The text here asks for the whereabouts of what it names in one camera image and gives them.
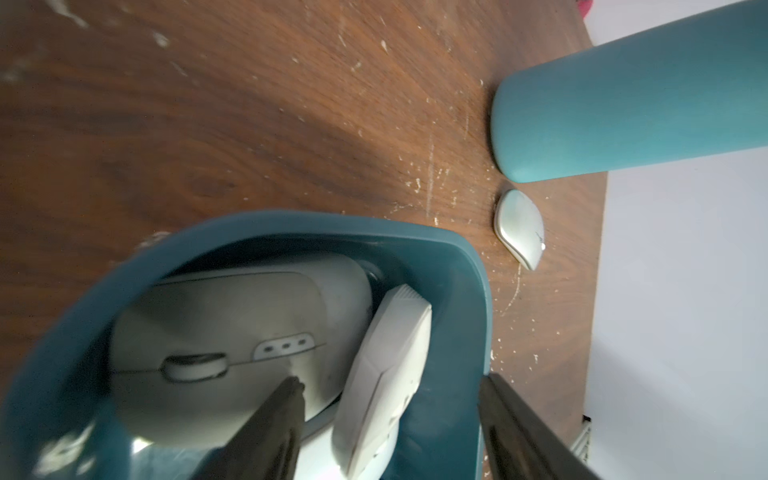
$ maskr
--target ergonomic mouse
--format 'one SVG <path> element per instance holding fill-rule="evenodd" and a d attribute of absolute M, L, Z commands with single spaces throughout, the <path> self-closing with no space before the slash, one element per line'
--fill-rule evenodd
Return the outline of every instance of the ergonomic mouse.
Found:
<path fill-rule="evenodd" d="M 502 195 L 494 219 L 496 236 L 528 270 L 536 270 L 544 243 L 544 221 L 538 208 L 520 190 Z"/>
<path fill-rule="evenodd" d="M 168 277 L 115 321 L 117 416 L 161 446 L 214 448 L 297 376 L 311 419 L 342 392 L 371 319 L 365 271 L 335 253 Z"/>

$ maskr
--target scratch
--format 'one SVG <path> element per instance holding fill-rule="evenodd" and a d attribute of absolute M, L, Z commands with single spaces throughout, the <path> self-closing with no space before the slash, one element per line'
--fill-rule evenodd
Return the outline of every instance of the scratch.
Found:
<path fill-rule="evenodd" d="M 344 41 L 344 24 L 346 23 L 346 20 L 343 15 L 339 16 L 339 40 L 341 40 L 341 45 L 344 45 L 344 48 L 346 48 L 346 42 Z"/>
<path fill-rule="evenodd" d="M 512 304 L 515 302 L 515 300 L 518 298 L 518 293 L 520 293 L 520 274 L 523 270 L 523 264 L 518 263 L 518 278 L 517 278 L 517 286 L 515 287 L 515 295 L 512 296 L 512 300 L 509 300 L 509 304 L 507 305 L 507 308 L 504 309 L 502 312 L 502 316 L 507 314 L 507 310 L 509 310 L 509 307 L 512 306 Z"/>
<path fill-rule="evenodd" d="M 58 13 L 62 17 L 71 18 L 72 21 L 80 28 L 88 28 L 88 23 L 82 18 L 78 17 L 69 9 L 67 0 L 45 0 L 45 3 L 51 7 L 51 10 Z"/>
<path fill-rule="evenodd" d="M 429 218 L 429 211 L 432 209 L 432 188 L 435 186 L 435 142 L 432 141 L 432 134 L 429 134 L 429 179 L 427 183 L 427 208 L 426 216 Z"/>
<path fill-rule="evenodd" d="M 178 63 L 176 63 L 175 61 L 172 61 L 170 64 L 174 66 L 176 71 L 179 72 L 182 77 L 189 77 L 189 75 L 187 75 L 187 72 L 185 72 L 184 69 L 180 67 Z"/>

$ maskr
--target silver computer mouse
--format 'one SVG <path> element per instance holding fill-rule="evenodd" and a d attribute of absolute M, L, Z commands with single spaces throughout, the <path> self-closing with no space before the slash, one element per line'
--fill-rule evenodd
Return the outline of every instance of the silver computer mouse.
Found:
<path fill-rule="evenodd" d="M 493 226 L 512 255 L 528 270 L 535 270 L 546 246 L 544 221 L 533 201 L 520 190 L 503 194 Z"/>

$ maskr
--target teal cylinder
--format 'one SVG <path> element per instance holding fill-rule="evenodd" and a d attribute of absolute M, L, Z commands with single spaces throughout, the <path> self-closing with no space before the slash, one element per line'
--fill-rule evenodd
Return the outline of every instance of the teal cylinder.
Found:
<path fill-rule="evenodd" d="M 750 0 L 507 77 L 501 171 L 524 183 L 768 144 L 768 0 Z"/>

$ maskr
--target white device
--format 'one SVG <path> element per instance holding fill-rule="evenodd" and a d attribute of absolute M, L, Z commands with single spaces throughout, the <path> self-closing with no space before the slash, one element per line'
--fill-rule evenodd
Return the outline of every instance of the white device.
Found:
<path fill-rule="evenodd" d="M 496 236 L 528 270 L 536 270 L 544 249 L 544 221 L 533 200 L 520 190 L 502 195 L 493 223 Z"/>
<path fill-rule="evenodd" d="M 213 448 L 297 376 L 311 419 L 341 393 L 371 315 L 365 272 L 334 253 L 167 278 L 115 321 L 118 418 L 158 445 Z"/>
<path fill-rule="evenodd" d="M 388 450 L 419 388 L 431 329 L 432 304 L 414 289 L 401 285 L 386 293 L 355 357 L 333 425 L 333 456 L 345 478 L 361 478 Z"/>

